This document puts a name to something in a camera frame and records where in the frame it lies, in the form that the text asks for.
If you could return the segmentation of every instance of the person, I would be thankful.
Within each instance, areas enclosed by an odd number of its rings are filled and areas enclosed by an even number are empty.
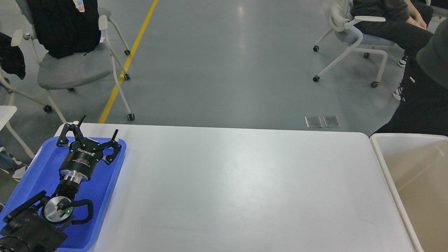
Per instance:
[[[11,175],[14,180],[20,181],[27,169],[28,166],[25,163],[6,152],[6,148],[3,146],[0,138],[0,170]]]
[[[422,2],[411,0],[353,0],[353,16],[384,17],[385,22],[360,22],[355,26],[363,33],[395,42],[405,50],[398,62],[406,66],[409,56],[415,56],[432,37],[426,28],[434,10]]]
[[[448,19],[406,64],[401,101],[391,120],[375,133],[448,136]]]

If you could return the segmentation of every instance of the white table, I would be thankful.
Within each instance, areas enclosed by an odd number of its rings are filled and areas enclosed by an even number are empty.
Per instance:
[[[17,111],[16,106],[3,106],[0,105],[0,130],[6,125],[7,122],[13,117]]]
[[[116,128],[126,157],[96,252],[413,251],[364,134],[81,126]]]

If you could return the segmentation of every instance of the person's hand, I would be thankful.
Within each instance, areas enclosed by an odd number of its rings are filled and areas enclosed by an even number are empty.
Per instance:
[[[422,16],[420,14],[417,15],[414,18],[414,20],[419,24],[419,26],[421,26],[423,29],[426,30],[426,23],[425,23],[425,21],[423,20],[423,18],[422,18]]]
[[[420,25],[417,21],[415,21],[412,17],[409,17],[408,20],[406,20],[406,23],[409,23],[409,24],[411,24],[411,25],[415,25],[415,26],[417,26],[418,28],[421,28],[421,29],[426,30],[426,24],[425,24],[425,28],[423,28],[423,26],[421,26],[421,25]]]

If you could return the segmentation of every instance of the black hat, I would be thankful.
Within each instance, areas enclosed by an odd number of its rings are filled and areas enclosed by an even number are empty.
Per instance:
[[[448,18],[417,53],[417,63],[433,81],[448,89]]]

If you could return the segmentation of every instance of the white storage bin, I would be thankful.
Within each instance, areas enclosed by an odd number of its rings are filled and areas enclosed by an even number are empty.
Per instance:
[[[448,137],[370,137],[415,251],[448,251]]]

